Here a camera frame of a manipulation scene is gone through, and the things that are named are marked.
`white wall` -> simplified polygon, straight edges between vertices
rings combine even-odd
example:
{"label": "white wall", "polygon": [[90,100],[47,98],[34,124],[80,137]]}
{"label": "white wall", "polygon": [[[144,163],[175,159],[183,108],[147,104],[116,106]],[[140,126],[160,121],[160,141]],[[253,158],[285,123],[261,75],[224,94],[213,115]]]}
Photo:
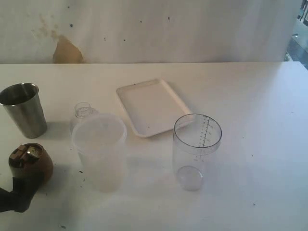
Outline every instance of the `white wall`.
{"label": "white wall", "polygon": [[282,61],[300,2],[3,0],[0,63],[51,63],[58,35],[89,63]]}

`translucent plastic container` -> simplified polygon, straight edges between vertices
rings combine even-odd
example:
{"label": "translucent plastic container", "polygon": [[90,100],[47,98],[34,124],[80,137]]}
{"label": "translucent plastic container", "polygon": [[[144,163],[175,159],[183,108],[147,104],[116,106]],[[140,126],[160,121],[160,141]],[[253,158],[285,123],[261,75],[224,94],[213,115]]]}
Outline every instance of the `translucent plastic container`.
{"label": "translucent plastic container", "polygon": [[220,146],[222,131],[212,118],[188,114],[174,125],[172,165],[176,178],[185,190],[198,190],[203,185],[205,156]]}
{"label": "translucent plastic container", "polygon": [[76,124],[80,123],[84,118],[96,113],[98,113],[98,111],[92,108],[88,102],[77,103],[74,107],[74,115],[69,124],[71,134]]}
{"label": "translucent plastic container", "polygon": [[95,114],[78,123],[72,133],[72,143],[86,176],[103,192],[116,190],[126,172],[123,121],[112,114]]}

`stainless steel cup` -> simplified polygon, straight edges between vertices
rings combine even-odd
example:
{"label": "stainless steel cup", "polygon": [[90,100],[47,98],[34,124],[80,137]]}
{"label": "stainless steel cup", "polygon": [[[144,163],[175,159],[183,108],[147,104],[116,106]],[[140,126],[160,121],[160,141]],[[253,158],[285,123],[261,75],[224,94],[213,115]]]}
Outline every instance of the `stainless steel cup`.
{"label": "stainless steel cup", "polygon": [[0,92],[0,104],[27,138],[36,138],[47,130],[38,90],[35,84],[19,83]]}

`white plastic tray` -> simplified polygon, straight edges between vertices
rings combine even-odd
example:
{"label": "white plastic tray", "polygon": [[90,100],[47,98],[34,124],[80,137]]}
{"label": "white plastic tray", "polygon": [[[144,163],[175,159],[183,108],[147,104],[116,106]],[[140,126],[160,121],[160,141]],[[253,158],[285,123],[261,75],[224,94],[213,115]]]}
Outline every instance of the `white plastic tray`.
{"label": "white plastic tray", "polygon": [[183,115],[191,113],[162,79],[118,88],[116,93],[137,136],[150,137],[173,129]]}

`white table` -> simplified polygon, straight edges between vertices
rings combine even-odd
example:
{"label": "white table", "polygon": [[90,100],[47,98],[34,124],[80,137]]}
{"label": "white table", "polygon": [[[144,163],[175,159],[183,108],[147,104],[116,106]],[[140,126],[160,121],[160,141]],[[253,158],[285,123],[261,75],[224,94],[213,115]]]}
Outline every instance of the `white table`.
{"label": "white table", "polygon": [[[0,74],[0,89],[39,86],[49,124],[26,139],[0,109],[0,186],[12,188],[7,159],[19,144],[42,144],[56,164],[25,213],[0,214],[0,230],[308,230],[308,72],[300,63],[0,65]],[[152,78],[222,127],[200,191],[175,182],[172,131],[138,138],[116,99],[116,88]],[[68,121],[80,101],[128,127],[128,177],[115,193],[94,190],[79,172]]]}

